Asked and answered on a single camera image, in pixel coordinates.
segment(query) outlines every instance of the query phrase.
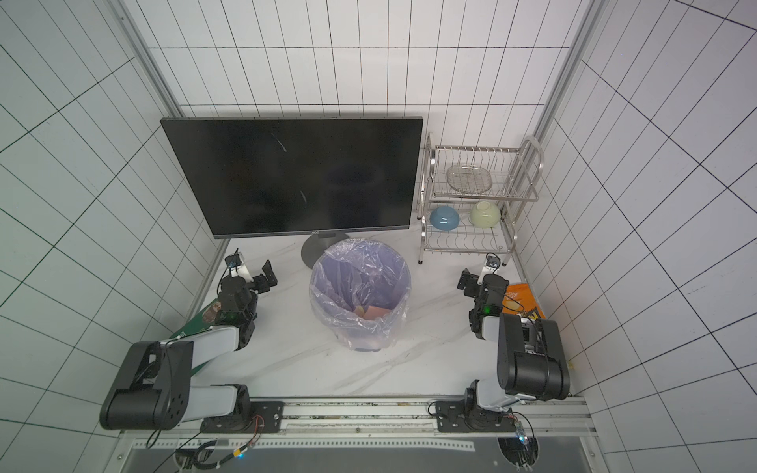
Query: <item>monitor screen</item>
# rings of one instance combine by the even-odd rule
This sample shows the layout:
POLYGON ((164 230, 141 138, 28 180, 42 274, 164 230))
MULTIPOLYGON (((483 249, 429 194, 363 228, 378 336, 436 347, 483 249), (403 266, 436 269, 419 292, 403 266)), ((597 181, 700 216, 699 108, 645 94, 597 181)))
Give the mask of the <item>monitor screen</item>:
POLYGON ((407 229, 422 118, 165 118, 216 238, 407 229))

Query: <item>white floor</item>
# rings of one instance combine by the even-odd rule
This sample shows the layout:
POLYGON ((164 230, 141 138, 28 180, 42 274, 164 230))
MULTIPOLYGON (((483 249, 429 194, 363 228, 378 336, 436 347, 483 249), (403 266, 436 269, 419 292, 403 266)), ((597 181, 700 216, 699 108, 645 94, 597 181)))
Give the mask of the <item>white floor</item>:
MULTIPOLYGON (((482 255, 426 253, 419 265, 420 224, 410 230, 356 233, 391 245, 410 265, 413 290, 397 343, 375 353, 350 351, 313 315, 310 269, 300 259, 307 236, 232 240, 253 274, 270 259, 279 285, 262 294, 246 348, 206 365, 192 384, 246 384, 253 397, 462 394, 472 381, 495 373, 497 345, 477 339, 468 326, 473 299, 456 288, 463 268, 478 272, 482 255)), ((217 271, 206 303, 215 298, 217 271)), ((520 281, 513 263, 500 269, 520 281)))

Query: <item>stainless steel dish rack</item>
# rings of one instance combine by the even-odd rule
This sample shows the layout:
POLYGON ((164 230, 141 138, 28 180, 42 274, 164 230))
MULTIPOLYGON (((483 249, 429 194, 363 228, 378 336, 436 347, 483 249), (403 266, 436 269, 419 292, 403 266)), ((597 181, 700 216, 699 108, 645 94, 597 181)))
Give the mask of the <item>stainless steel dish rack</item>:
POLYGON ((536 183, 544 165, 544 151, 533 136, 526 136, 520 148, 486 148, 479 146, 433 146, 431 134, 426 138, 422 163, 418 218, 421 220, 421 250, 447 253, 494 253, 507 261, 516 249, 518 235, 515 222, 528 202, 539 199, 536 183), (447 181, 447 170, 456 164, 478 166, 491 175, 487 191, 465 193, 447 181), (496 204, 502 213, 499 226, 480 229, 470 223, 470 210, 480 201, 496 204), (460 223, 449 232, 436 229, 430 221, 433 209, 449 205, 457 210, 460 223))

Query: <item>plastic bag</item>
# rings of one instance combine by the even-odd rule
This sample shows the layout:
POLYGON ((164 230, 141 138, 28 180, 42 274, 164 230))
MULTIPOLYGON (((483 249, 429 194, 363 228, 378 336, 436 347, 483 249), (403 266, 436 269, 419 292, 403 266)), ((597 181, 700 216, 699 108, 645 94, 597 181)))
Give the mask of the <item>plastic bag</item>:
POLYGON ((380 241, 348 239, 329 247, 313 266, 310 305, 321 323, 350 350, 380 350, 396 340, 407 319, 410 268, 380 241), (389 312, 373 320, 358 313, 389 312))

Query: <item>monitor base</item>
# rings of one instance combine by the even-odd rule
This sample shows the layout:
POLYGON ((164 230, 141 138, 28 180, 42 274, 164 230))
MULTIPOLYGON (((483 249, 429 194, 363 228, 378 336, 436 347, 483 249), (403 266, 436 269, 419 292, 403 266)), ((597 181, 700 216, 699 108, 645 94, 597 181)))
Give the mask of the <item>monitor base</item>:
POLYGON ((300 250, 302 262, 305 263, 305 266, 312 269, 313 266, 315 266, 316 261, 318 261, 318 258, 320 258, 323 252, 326 251, 326 248, 334 243, 346 240, 349 237, 349 235, 343 232, 318 233, 316 235, 311 235, 302 244, 302 250, 300 250))

